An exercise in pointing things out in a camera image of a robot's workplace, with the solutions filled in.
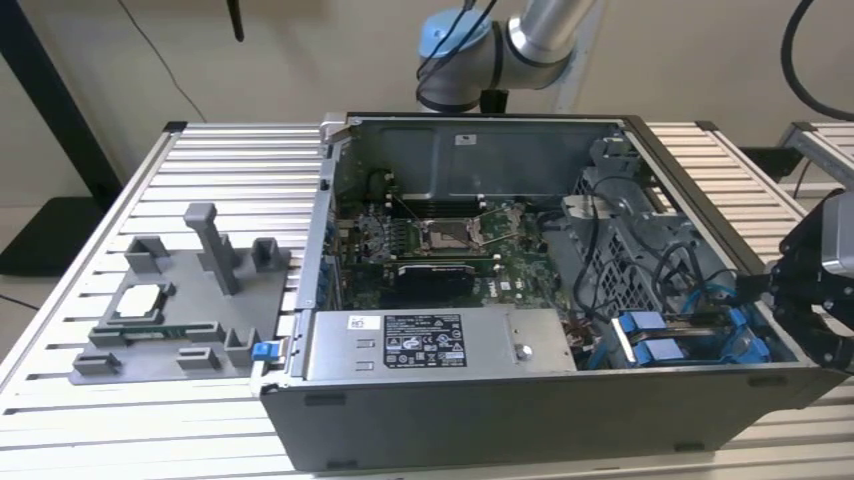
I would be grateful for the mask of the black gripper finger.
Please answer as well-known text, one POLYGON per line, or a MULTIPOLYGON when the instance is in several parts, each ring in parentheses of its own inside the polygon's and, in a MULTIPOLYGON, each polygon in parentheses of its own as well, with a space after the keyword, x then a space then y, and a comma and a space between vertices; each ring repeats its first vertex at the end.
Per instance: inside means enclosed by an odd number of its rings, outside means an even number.
POLYGON ((773 320, 795 340, 809 360, 825 370, 851 375, 852 337, 841 335, 848 343, 840 345, 837 350, 820 349, 809 335, 809 311, 813 311, 813 305, 809 303, 811 298, 793 294, 764 294, 763 298, 771 305, 773 320))
POLYGON ((769 271, 737 275, 737 299, 768 293, 788 300, 824 300, 820 273, 823 206, 819 202, 779 243, 780 257, 769 271))

